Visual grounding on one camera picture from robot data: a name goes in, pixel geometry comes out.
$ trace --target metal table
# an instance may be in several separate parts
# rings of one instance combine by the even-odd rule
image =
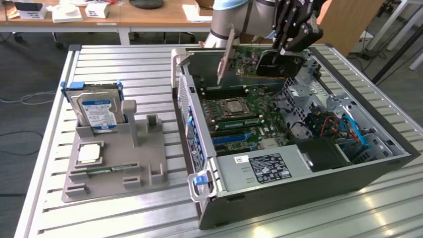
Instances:
[[[171,50],[192,46],[83,46],[69,51],[61,81],[115,82],[119,79],[125,99],[137,101],[136,117],[159,114],[164,122],[169,186],[145,194],[61,202],[76,119],[57,89],[14,237],[420,237],[423,157],[357,192],[217,229],[197,229],[169,86]],[[423,151],[423,129],[337,51],[324,45],[315,47]],[[333,93],[343,92],[327,72],[321,80]]]

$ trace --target white table leg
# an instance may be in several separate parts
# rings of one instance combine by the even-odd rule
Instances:
[[[377,44],[379,40],[381,39],[384,33],[387,32],[388,28],[391,27],[395,19],[397,18],[399,14],[404,10],[407,4],[408,4],[408,0],[403,0],[401,4],[399,4],[395,12],[392,13],[389,19],[385,21],[384,25],[381,26],[376,36],[372,38],[372,41],[368,43],[365,49],[371,50],[375,47],[375,45]]]
[[[391,51],[397,42],[400,41],[400,39],[404,37],[405,33],[409,31],[412,25],[417,22],[417,20],[421,18],[423,16],[423,7],[419,9],[419,11],[413,14],[413,16],[409,19],[409,22],[407,23],[407,25],[404,26],[404,28],[401,29],[401,31],[397,33],[396,37],[393,38],[393,40],[391,41],[387,50]]]
[[[129,42],[131,29],[129,29],[129,27],[119,27],[117,32],[119,32],[120,44],[123,46],[131,45],[131,42]]]
[[[408,69],[411,70],[416,70],[417,66],[423,63],[423,54],[419,56],[419,58],[416,59],[416,61],[411,64],[411,66],[408,67]]]

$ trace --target floor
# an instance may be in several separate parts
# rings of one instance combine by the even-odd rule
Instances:
[[[375,35],[387,16],[373,19],[368,31]],[[140,37],[132,44],[160,44],[163,33],[140,33]],[[196,34],[197,40],[205,39],[207,33]],[[58,51],[52,41],[49,33],[22,34],[24,44],[17,44],[10,37],[0,43],[0,72],[2,80],[0,87],[0,98],[16,100],[22,95],[36,92],[46,92],[56,88],[61,68],[65,61],[66,51]],[[119,44],[119,36],[113,33],[60,33],[60,41],[68,44],[84,45],[111,45]],[[167,43],[177,43],[177,33],[167,34]],[[181,43],[189,43],[189,36],[181,36]],[[400,65],[404,60],[417,51],[423,45],[423,38],[413,44],[412,48],[403,55],[395,64]],[[395,51],[385,52],[387,59]],[[417,71],[408,70],[413,59],[392,74],[380,85],[380,89],[397,103],[413,120],[423,125],[423,94],[421,83],[423,65]],[[359,67],[367,67],[368,61],[353,59],[352,63]],[[384,66],[387,60],[376,58],[365,70],[369,78],[375,76]],[[44,95],[33,99],[32,102],[50,100],[53,95]],[[49,116],[50,103],[37,106],[28,106],[20,103],[0,103],[0,134],[20,130],[33,130],[44,133]],[[40,146],[40,138],[34,134],[14,134],[0,136],[0,150],[13,153],[29,153]],[[24,194],[28,189],[32,176],[36,154],[29,156],[14,156],[0,152],[0,237],[13,236],[18,220],[20,210],[24,202]]]

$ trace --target hard drive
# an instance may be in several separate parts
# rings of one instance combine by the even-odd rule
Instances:
[[[121,112],[121,83],[85,84],[73,82],[64,94],[71,102],[79,126],[89,126],[95,133],[112,132],[127,119]]]

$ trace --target gray carpet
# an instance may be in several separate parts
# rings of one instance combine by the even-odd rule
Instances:
[[[383,16],[372,21],[368,28],[372,34],[376,33],[385,20],[387,16]],[[16,100],[26,94],[53,90],[58,83],[66,56],[65,50],[58,51],[56,49],[50,33],[24,33],[21,35],[25,40],[22,44],[17,44],[12,37],[0,43],[0,55],[2,56],[0,59],[0,72],[2,72],[0,98],[8,100]],[[119,36],[113,33],[60,33],[57,36],[65,45],[119,44]],[[197,33],[196,36],[197,40],[203,41],[207,33]],[[140,33],[140,37],[132,41],[132,44],[160,44],[161,37],[161,33]],[[415,43],[396,65],[412,55],[423,45],[421,42],[423,39]],[[167,43],[177,43],[177,33],[168,33]],[[189,36],[181,36],[181,43],[189,43]],[[393,53],[395,51],[385,52],[388,59]],[[352,62],[359,67],[357,60],[352,60]],[[360,62],[365,67],[368,62],[361,59]],[[369,78],[375,76],[385,62],[385,59],[375,59],[365,71]],[[421,89],[423,70],[420,67],[417,71],[409,71],[408,66],[411,63],[412,60],[385,80],[380,88],[416,122],[423,124],[423,95],[421,90],[419,90],[419,88]],[[52,97],[52,95],[45,95],[34,99],[34,102],[48,100]],[[50,103],[38,106],[0,103],[0,134],[17,130],[34,130],[44,133],[50,105]],[[9,152],[26,153],[36,150],[38,145],[40,139],[36,135],[25,134],[0,137],[0,150]],[[25,193],[34,161],[36,154],[13,156],[0,152],[0,194]],[[22,202],[24,197],[0,198],[1,238],[13,236]]]

